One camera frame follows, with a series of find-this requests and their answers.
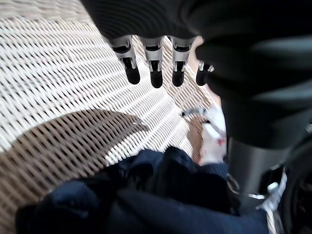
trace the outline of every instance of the white object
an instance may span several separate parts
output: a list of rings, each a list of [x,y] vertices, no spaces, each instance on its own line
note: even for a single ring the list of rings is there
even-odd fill
[[[284,171],[281,181],[278,185],[274,184],[270,187],[274,187],[271,189],[268,187],[268,191],[270,193],[269,197],[265,199],[265,201],[257,207],[257,209],[263,209],[267,212],[267,222],[268,229],[270,234],[283,234],[285,233],[283,230],[283,225],[281,223],[279,213],[277,211],[278,204],[281,200],[281,197],[285,191],[287,183],[287,175]]]
[[[199,165],[221,163],[226,154],[226,128],[222,109],[213,106],[205,113],[210,123],[203,123]]]

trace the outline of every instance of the black fingertip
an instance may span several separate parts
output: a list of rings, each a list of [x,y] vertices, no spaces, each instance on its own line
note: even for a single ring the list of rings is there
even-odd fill
[[[126,68],[125,71],[126,71],[126,75],[127,75],[128,81],[131,84],[138,84],[140,82],[140,73],[139,73],[137,67],[135,69],[133,69],[133,68]]]
[[[174,71],[172,74],[172,83],[174,84],[174,86],[179,87],[183,84],[183,82],[184,82],[184,72]]]
[[[197,71],[197,74],[196,74],[196,83],[199,85],[199,86],[203,86],[207,83],[207,78],[208,78],[208,72],[206,71],[200,71],[198,70]]]
[[[162,72],[153,71],[151,72],[151,83],[154,88],[160,88],[162,86]]]

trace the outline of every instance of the white wicker mat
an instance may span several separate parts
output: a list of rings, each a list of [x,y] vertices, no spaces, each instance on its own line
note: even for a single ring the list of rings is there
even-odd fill
[[[1,0],[1,234],[14,232],[18,206],[144,147],[174,145],[199,160],[200,122],[180,113],[209,106],[209,94],[189,67],[180,88],[171,84],[168,39],[164,85],[154,89],[137,38],[134,45],[136,86],[78,0]]]

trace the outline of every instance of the crumpled clothing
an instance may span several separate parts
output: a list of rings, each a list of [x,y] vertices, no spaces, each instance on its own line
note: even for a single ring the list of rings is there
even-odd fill
[[[266,212],[231,214],[227,165],[142,150],[20,208],[17,234],[269,234]]]

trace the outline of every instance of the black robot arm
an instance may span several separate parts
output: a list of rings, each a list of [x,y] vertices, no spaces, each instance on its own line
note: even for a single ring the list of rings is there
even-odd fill
[[[155,87],[162,83],[159,38],[173,38],[180,86],[190,44],[203,36],[196,55],[214,66],[205,82],[221,97],[230,138],[230,199],[240,214],[262,203],[312,117],[312,2],[81,1],[132,83],[139,74],[130,35],[142,37]]]

